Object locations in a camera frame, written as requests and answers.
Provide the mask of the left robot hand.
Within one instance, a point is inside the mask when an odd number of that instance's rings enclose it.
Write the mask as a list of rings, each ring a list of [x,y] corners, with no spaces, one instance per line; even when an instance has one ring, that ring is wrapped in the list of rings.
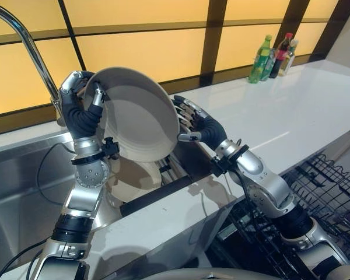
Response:
[[[89,71],[73,71],[58,89],[62,116],[73,139],[96,135],[102,117],[106,93],[99,83],[93,86],[95,94],[87,110],[83,108],[78,97],[78,92],[86,86],[93,75],[94,73]]]

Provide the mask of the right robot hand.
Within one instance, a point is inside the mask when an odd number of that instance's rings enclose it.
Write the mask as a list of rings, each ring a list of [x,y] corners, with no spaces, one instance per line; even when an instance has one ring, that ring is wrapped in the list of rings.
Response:
[[[185,132],[179,133],[178,141],[203,142],[214,151],[227,139],[222,125],[191,100],[174,95],[172,103],[179,123],[185,127]]]

